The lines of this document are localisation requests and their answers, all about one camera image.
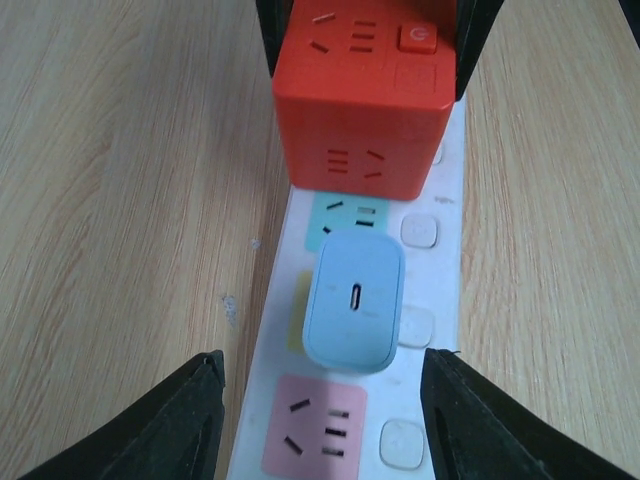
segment toy power strip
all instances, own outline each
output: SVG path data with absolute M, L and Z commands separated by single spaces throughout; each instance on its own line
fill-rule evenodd
M 292 188 L 228 480 L 434 478 L 420 382 L 425 348 L 457 345 L 464 123 L 463 99 L 415 201 Z M 316 252 L 354 226 L 386 232 L 406 255 L 398 350 L 372 375 L 322 369 L 302 346 Z

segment wooden table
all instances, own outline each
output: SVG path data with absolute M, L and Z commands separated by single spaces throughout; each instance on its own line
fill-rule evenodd
M 0 471 L 222 348 L 222 479 L 289 187 L 253 1 L 55 4 L 0 6 Z M 640 475 L 640 53 L 617 1 L 506 2 L 468 113 L 462 356 Z

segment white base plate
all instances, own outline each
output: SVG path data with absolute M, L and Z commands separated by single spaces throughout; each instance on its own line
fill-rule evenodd
M 452 112 L 442 142 L 442 158 L 436 159 L 420 197 L 413 202 L 390 202 L 387 233 L 398 240 L 406 254 L 406 277 L 400 340 L 431 348 L 456 350 L 462 244 L 464 190 L 465 99 Z M 284 374 L 358 385 L 367 391 L 359 480 L 410 480 L 434 478 L 422 406 L 420 381 L 424 348 L 399 346 L 393 363 L 384 371 L 365 376 L 330 372 L 306 356 L 288 349 L 289 326 L 294 309 L 298 276 L 314 268 L 315 253 L 305 249 L 307 227 L 315 192 L 291 189 L 287 214 L 254 351 L 242 414 L 227 475 L 228 480 L 281 480 L 261 468 L 265 437 L 271 419 L 276 385 Z M 402 222 L 407 215 L 435 220 L 435 244 L 431 248 L 407 246 Z M 433 223 L 418 225 L 405 240 L 416 236 L 426 244 L 433 240 Z M 390 420 L 417 424 L 422 429 L 423 458 L 413 470 L 388 466 L 381 458 L 381 432 Z M 415 435 L 398 442 L 415 442 Z M 324 480 L 343 480 L 327 478 Z

